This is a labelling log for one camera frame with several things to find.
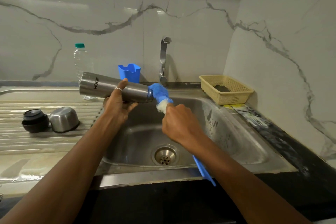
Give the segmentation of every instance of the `beige plastic basket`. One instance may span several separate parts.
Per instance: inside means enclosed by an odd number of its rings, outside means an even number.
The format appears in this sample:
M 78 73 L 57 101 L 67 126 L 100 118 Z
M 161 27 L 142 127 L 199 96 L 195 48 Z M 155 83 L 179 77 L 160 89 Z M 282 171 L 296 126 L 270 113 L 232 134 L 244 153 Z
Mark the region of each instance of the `beige plastic basket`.
M 253 89 L 227 75 L 201 75 L 201 88 L 219 105 L 244 104 Z M 221 92 L 214 88 L 220 85 L 227 87 L 230 92 Z

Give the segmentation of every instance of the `blue brush handle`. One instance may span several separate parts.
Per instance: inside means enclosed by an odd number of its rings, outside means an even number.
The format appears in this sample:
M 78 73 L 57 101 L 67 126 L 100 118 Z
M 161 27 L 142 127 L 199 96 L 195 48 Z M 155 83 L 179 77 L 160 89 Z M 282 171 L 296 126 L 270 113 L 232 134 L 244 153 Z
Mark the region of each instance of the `blue brush handle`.
M 193 155 L 193 158 L 195 160 L 195 163 L 198 167 L 199 172 L 201 173 L 202 177 L 209 180 L 213 186 L 216 186 L 215 181 L 212 179 L 212 177 L 209 175 L 208 171 L 205 169 L 203 164 Z

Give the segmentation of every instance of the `faucet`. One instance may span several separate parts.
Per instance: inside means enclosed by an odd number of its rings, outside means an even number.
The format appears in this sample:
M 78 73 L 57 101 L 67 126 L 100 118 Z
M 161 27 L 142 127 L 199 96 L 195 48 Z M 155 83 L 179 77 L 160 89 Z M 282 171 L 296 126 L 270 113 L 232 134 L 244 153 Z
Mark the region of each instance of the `faucet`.
M 167 44 L 171 43 L 171 38 L 167 36 L 163 36 L 161 39 L 161 52 L 160 52 L 160 70 L 159 70 L 159 80 L 161 84 L 165 84 L 167 82 L 167 78 L 165 77 L 166 70 L 166 54 L 167 54 Z

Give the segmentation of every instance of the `drain strainer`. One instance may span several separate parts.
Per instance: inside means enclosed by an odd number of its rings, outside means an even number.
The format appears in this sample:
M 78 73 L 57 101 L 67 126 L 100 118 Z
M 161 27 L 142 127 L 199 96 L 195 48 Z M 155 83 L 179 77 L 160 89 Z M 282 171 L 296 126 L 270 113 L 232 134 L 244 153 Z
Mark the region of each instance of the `drain strainer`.
M 156 164 L 162 166 L 172 165 L 177 160 L 176 148 L 172 145 L 162 145 L 155 149 L 152 156 Z

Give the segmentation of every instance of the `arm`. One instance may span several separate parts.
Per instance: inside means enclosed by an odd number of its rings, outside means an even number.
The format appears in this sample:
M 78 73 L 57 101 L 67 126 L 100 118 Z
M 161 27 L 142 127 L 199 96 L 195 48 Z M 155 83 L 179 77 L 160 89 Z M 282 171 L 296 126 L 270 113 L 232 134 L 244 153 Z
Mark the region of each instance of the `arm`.
M 124 89 L 127 80 L 119 83 Z M 123 108 L 120 90 L 78 143 L 1 220 L 13 223 L 73 223 L 105 150 L 137 104 Z
M 311 224 L 286 200 L 209 139 L 184 105 L 168 104 L 162 131 L 199 158 L 249 224 Z

